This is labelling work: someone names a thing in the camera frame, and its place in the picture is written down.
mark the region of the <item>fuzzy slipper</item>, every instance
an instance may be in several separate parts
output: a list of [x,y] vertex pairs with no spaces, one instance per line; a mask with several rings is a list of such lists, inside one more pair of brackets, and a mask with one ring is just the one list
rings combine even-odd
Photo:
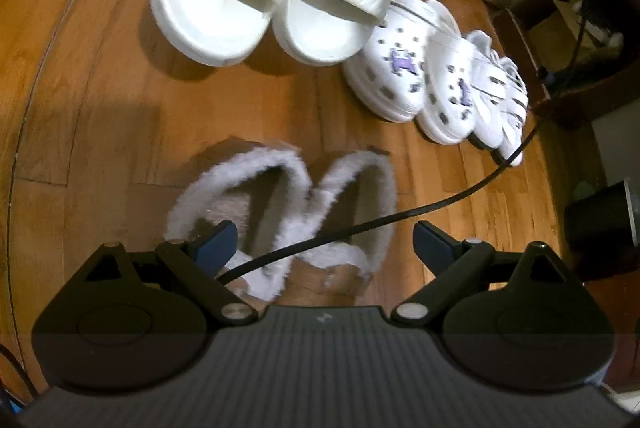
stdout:
[[[178,198],[168,215],[166,239],[193,238],[202,218],[213,224],[233,221],[238,252],[227,270],[304,239],[300,235],[311,181],[296,151],[229,138],[209,153],[215,166]],[[285,258],[252,271],[230,288],[262,310],[281,293],[290,265]]]
[[[396,179],[386,155],[371,151],[343,154],[315,164],[310,171],[321,175],[313,176],[319,181],[306,212],[308,238],[396,211]],[[394,227],[387,225],[298,255],[276,303],[353,305],[382,266],[393,232]]]

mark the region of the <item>black cable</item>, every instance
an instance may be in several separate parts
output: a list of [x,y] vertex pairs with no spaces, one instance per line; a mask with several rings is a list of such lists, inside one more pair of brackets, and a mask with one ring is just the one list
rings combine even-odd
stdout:
[[14,414],[14,407],[11,405],[11,398],[4,389],[4,383],[0,378],[0,410],[3,410],[11,415]]
[[14,367],[14,370],[18,373],[18,376],[20,376],[20,379],[22,379],[22,382],[27,387],[27,390],[29,390],[31,397],[33,397],[34,399],[38,397],[39,395],[38,389],[35,387],[35,385],[33,384],[33,381],[31,381],[31,378],[29,377],[25,369],[22,368],[22,365],[15,358],[11,350],[6,348],[3,344],[0,344],[0,354],[2,354],[7,359],[7,361],[9,361],[11,366]]
[[473,195],[476,191],[484,188],[486,185],[494,181],[505,169],[507,169],[511,162],[518,156],[520,153],[529,145],[529,143],[533,140],[535,135],[538,133],[540,126],[546,122],[549,115],[551,114],[554,106],[557,104],[559,100],[559,94],[567,87],[573,80],[575,75],[575,68],[578,63],[578,55],[580,54],[580,48],[582,46],[582,40],[584,38],[584,32],[587,24],[586,17],[586,6],[588,0],[583,0],[582,7],[580,8],[580,17],[582,21],[580,22],[580,31],[578,32],[577,42],[575,44],[574,53],[572,55],[571,62],[569,63],[569,75],[563,81],[562,85],[558,89],[558,95],[556,95],[546,107],[546,111],[544,115],[539,119],[536,126],[532,131],[525,137],[522,144],[514,151],[511,156],[505,160],[500,166],[498,166],[492,173],[487,175],[484,179],[474,184],[473,186],[452,195],[451,197],[447,197],[446,199],[442,199],[441,201],[433,202],[432,204],[422,205],[420,207],[414,207],[413,209],[408,209],[405,211],[399,211],[398,213],[394,213],[392,215],[388,215],[386,217],[376,218],[375,220],[370,220],[368,222],[360,223],[353,225],[351,227],[347,227],[345,229],[341,229],[340,231],[335,231],[333,233],[327,233],[322,236],[317,236],[316,238],[311,238],[309,240],[305,240],[299,243],[295,243],[293,245],[289,245],[287,247],[283,247],[282,249],[277,249],[276,251],[270,252],[268,254],[259,256],[258,258],[254,258],[249,260],[249,262],[245,262],[242,265],[239,265],[236,268],[233,268],[224,274],[218,277],[218,282],[226,285],[233,280],[236,280],[251,271],[255,271],[265,265],[269,265],[270,263],[276,262],[278,260],[282,260],[283,258],[293,256],[299,254],[303,251],[308,251],[309,249],[314,249],[316,247],[320,247],[321,245],[325,245],[334,241],[342,240],[353,236],[355,234],[364,233],[365,231],[369,231],[371,229],[375,229],[377,227],[382,227],[384,225],[388,225],[391,223],[395,223],[401,220],[406,220],[407,218],[418,217],[419,215],[426,215],[427,213],[432,213],[438,209],[443,207],[447,207],[451,204],[455,204],[467,197]]

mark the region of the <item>purple charm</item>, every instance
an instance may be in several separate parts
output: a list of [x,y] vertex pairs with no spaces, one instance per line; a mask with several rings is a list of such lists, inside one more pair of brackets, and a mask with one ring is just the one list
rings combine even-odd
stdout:
[[460,99],[462,106],[473,106],[474,103],[471,101],[471,88],[469,85],[466,84],[464,79],[460,79],[458,85],[462,88],[462,98]]
[[392,48],[390,53],[391,70],[397,74],[402,69],[408,70],[414,75],[418,75],[418,69],[414,64],[414,60],[408,50],[400,48]]

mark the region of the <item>black container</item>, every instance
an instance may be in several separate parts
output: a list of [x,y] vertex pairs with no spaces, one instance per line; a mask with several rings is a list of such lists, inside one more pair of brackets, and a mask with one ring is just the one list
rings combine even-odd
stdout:
[[639,227],[640,199],[628,179],[574,202],[564,211],[564,234],[571,250],[578,253],[603,247],[637,247]]

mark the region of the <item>white wall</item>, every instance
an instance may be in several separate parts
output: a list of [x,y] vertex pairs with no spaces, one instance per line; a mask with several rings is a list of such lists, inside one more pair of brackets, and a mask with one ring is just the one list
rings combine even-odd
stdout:
[[625,177],[640,193],[640,99],[592,123],[607,184]]

